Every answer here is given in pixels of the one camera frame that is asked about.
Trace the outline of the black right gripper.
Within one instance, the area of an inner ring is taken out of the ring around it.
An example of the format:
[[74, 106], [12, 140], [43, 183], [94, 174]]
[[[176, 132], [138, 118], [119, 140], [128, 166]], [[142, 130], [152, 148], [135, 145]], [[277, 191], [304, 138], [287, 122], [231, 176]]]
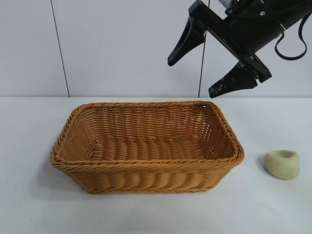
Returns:
[[202, 1], [195, 1], [196, 19], [188, 17], [179, 41], [168, 56], [168, 65], [175, 65], [188, 52], [203, 44], [206, 29], [243, 64], [238, 63], [213, 84], [208, 90], [209, 97], [255, 88], [255, 79], [263, 83], [272, 76], [256, 52], [284, 32], [270, 12], [264, 0], [240, 0], [233, 3], [227, 9], [227, 17], [221, 19]]

